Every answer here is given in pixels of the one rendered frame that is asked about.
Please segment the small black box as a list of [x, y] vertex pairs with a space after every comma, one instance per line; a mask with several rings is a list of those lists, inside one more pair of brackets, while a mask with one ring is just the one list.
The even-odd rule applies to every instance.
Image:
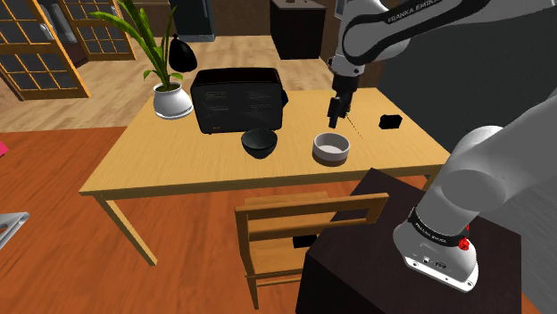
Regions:
[[378, 126], [381, 129], [397, 129], [400, 128], [403, 117], [399, 114], [383, 114], [380, 117]]

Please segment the dark appliance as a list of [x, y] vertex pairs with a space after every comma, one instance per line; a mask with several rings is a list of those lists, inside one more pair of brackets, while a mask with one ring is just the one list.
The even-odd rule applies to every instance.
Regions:
[[179, 39], [187, 43], [213, 42], [212, 0], [169, 0]]

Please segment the dark cabinet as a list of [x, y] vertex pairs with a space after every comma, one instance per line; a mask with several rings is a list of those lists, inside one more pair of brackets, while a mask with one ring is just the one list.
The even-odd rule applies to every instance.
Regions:
[[281, 60], [320, 58], [326, 10], [312, 0], [270, 0], [270, 34]]

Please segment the wooden lattice door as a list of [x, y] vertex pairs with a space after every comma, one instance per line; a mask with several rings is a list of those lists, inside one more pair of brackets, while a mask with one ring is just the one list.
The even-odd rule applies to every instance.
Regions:
[[92, 12], [122, 17], [115, 0], [57, 0], [74, 36], [91, 62], [130, 61], [136, 56], [127, 34]]
[[22, 101], [90, 97], [37, 0], [0, 0], [0, 77]]

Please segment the black toaster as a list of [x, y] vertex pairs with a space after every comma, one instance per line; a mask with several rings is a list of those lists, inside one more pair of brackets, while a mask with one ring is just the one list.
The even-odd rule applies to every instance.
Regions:
[[204, 134], [280, 129], [288, 102], [279, 72], [268, 67], [200, 70], [190, 94]]

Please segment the dark robot stand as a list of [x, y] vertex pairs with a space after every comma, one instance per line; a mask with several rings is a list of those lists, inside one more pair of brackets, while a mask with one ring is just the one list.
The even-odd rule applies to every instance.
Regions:
[[521, 240], [507, 228], [475, 218], [471, 243], [478, 281], [462, 293], [409, 269], [394, 228], [422, 191], [370, 169], [355, 194], [387, 193], [370, 225], [325, 229], [305, 255], [296, 314], [521, 314]]

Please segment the wooden table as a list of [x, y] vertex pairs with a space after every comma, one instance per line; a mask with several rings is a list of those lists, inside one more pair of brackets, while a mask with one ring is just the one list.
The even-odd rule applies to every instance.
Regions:
[[392, 177], [436, 178], [449, 153], [408, 116], [399, 128], [380, 128], [382, 115], [403, 111], [376, 88], [359, 89], [347, 117], [337, 123], [335, 131], [351, 145], [346, 162], [336, 167], [316, 162], [313, 140], [330, 130], [326, 114], [332, 95], [288, 92], [277, 146], [261, 160], [245, 151], [240, 134], [204, 134], [193, 114], [160, 119], [147, 102], [79, 192], [93, 196], [153, 266], [157, 259], [117, 206], [120, 199], [359, 180], [371, 168]]

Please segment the black bowl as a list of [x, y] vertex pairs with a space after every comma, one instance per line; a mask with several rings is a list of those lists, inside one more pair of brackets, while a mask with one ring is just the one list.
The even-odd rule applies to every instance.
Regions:
[[245, 151], [255, 159], [264, 159], [275, 149], [278, 136], [270, 129], [257, 128], [246, 131], [241, 136]]

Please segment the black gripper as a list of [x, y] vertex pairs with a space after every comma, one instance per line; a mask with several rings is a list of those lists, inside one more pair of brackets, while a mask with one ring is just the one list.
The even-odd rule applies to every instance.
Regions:
[[345, 118], [351, 107], [351, 96], [357, 90], [359, 85], [358, 76], [344, 76], [335, 74], [333, 76], [332, 89], [336, 92], [336, 96], [332, 97], [329, 102], [328, 126], [335, 128], [338, 118]]

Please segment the grey metal object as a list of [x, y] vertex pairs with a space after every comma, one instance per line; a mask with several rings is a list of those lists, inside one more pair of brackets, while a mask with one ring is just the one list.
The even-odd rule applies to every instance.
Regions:
[[29, 217], [30, 214], [28, 212], [0, 214], [0, 229], [4, 227], [4, 231], [0, 232], [0, 250], [9, 242]]

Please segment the green plant in white pot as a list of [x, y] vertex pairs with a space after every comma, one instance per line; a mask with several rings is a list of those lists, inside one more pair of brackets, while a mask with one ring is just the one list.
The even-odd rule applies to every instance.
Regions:
[[161, 42], [157, 44], [145, 10], [143, 8], [137, 9], [132, 0], [117, 1], [131, 17], [134, 26], [109, 13], [92, 12], [91, 15], [99, 20], [109, 22], [134, 38], [153, 65], [152, 70], [143, 72], [143, 78], [146, 79], [151, 73], [154, 73], [161, 80], [160, 84], [153, 87], [155, 114], [165, 120], [186, 117], [194, 109], [193, 102], [180, 83], [183, 79], [183, 73], [173, 70], [169, 65], [170, 42], [174, 35], [170, 38], [174, 9], [170, 11], [165, 33]]

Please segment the white and brown bowl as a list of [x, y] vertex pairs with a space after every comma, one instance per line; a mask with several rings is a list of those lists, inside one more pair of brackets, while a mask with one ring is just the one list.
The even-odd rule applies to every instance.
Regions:
[[312, 156], [322, 165], [337, 166], [347, 160], [350, 148], [346, 137], [332, 132], [320, 133], [313, 139]]

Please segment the wooden chair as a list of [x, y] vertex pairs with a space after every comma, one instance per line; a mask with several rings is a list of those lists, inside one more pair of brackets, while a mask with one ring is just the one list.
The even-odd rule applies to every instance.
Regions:
[[307, 247], [294, 239], [317, 236], [326, 228], [377, 221], [387, 193], [330, 197], [326, 192], [246, 198], [235, 208], [237, 239], [253, 306], [258, 289], [301, 280]]

